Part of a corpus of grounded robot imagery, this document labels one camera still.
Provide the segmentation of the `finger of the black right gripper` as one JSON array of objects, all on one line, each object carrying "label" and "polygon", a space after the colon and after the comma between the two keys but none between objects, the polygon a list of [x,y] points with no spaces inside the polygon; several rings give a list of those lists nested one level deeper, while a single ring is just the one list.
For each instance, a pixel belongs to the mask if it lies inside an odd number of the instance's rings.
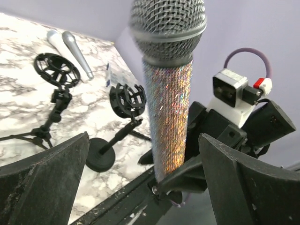
[{"label": "finger of the black right gripper", "polygon": [[140,165],[152,165],[152,164],[154,164],[152,149],[150,149],[149,151],[147,151],[145,154],[143,154],[139,158],[138,164],[140,164]]}]

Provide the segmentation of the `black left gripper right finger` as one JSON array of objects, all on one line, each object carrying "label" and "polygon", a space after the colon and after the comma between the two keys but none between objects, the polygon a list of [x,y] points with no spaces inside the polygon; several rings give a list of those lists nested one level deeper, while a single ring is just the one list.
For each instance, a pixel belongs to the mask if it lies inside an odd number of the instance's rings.
[{"label": "black left gripper right finger", "polygon": [[298,225],[300,174],[269,165],[215,138],[199,137],[218,225]]}]

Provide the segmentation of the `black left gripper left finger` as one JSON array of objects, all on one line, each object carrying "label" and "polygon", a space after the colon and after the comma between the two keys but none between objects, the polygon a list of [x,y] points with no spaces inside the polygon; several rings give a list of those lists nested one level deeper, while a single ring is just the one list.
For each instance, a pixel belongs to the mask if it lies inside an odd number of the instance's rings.
[{"label": "black left gripper left finger", "polygon": [[66,225],[89,151],[78,134],[0,168],[2,225]]}]

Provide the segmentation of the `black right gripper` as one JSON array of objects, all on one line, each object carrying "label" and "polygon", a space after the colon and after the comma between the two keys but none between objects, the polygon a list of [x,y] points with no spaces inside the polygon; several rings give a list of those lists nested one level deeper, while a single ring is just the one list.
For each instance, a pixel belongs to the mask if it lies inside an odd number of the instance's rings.
[{"label": "black right gripper", "polygon": [[203,193],[207,189],[198,137],[206,133],[225,145],[252,157],[267,153],[270,144],[294,131],[296,127],[282,108],[274,101],[263,100],[263,106],[254,110],[243,127],[232,124],[221,114],[193,102],[189,108],[186,139],[186,157],[192,157],[182,166],[156,182],[155,171],[147,182],[147,197],[163,199],[169,191]]}]

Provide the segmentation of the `copper body mesh microphone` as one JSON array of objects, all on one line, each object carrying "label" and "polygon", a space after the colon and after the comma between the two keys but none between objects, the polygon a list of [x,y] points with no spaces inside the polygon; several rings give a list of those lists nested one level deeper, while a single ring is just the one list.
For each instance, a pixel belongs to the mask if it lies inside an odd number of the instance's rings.
[{"label": "copper body mesh microphone", "polygon": [[202,0],[135,0],[129,26],[142,53],[157,181],[184,163],[193,50],[206,29]]}]

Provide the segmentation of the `silver grey handheld microphone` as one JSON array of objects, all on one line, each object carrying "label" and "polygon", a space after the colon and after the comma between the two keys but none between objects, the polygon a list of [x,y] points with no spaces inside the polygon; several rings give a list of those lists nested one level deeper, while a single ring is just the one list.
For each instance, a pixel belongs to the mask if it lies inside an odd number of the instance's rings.
[{"label": "silver grey handheld microphone", "polygon": [[88,79],[89,80],[94,79],[93,72],[92,72],[90,66],[88,65],[84,55],[82,54],[82,51],[80,50],[80,48],[76,42],[75,36],[69,31],[64,31],[62,33],[62,39],[63,39],[63,42],[65,43],[65,45],[67,46],[67,48],[70,50],[70,52],[74,56],[74,58],[77,60],[77,62],[80,64],[82,69],[87,74]]}]

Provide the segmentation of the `white foam-head microphone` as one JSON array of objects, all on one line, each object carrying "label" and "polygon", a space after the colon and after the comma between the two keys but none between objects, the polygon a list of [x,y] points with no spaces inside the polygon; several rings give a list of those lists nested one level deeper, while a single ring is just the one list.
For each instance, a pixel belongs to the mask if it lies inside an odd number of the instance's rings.
[{"label": "white foam-head microphone", "polygon": [[85,78],[83,77],[86,75],[80,64],[77,62],[75,57],[72,55],[70,50],[67,48],[65,43],[63,42],[62,36],[59,32],[55,30],[50,30],[47,32],[47,40],[50,44],[52,44],[57,51],[60,53],[60,55],[66,59],[68,59],[70,62],[74,64],[74,66],[79,70],[79,73],[81,75],[82,82],[85,81]]}]

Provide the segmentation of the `clear plastic screw box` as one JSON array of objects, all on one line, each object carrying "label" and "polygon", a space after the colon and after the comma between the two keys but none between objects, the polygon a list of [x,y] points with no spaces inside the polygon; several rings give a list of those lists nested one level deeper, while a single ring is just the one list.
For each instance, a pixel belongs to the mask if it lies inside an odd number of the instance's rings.
[{"label": "clear plastic screw box", "polygon": [[117,83],[121,85],[127,84],[131,88],[133,88],[135,84],[139,84],[131,72],[108,62],[105,71],[105,87],[110,89],[112,86],[115,87]]}]

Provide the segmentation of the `black robot mounting base rail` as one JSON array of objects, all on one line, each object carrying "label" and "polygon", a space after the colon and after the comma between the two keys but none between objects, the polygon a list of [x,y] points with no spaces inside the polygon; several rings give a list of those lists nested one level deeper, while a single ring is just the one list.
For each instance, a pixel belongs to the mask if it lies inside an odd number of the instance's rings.
[{"label": "black robot mounting base rail", "polygon": [[183,192],[169,191],[163,199],[147,197],[152,168],[74,221],[75,225],[155,225],[173,206],[182,207]]}]

